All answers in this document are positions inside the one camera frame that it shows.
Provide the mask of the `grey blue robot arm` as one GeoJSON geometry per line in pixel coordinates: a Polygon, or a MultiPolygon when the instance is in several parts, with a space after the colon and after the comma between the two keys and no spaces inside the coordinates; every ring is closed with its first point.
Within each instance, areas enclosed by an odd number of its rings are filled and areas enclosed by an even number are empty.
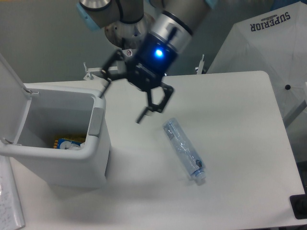
{"type": "Polygon", "coordinates": [[[105,31],[115,52],[101,68],[108,83],[126,79],[147,94],[147,112],[162,113],[174,88],[163,83],[167,70],[183,52],[215,0],[152,0],[160,10],[154,19],[142,0],[81,0],[76,7],[91,30],[105,31]]]}

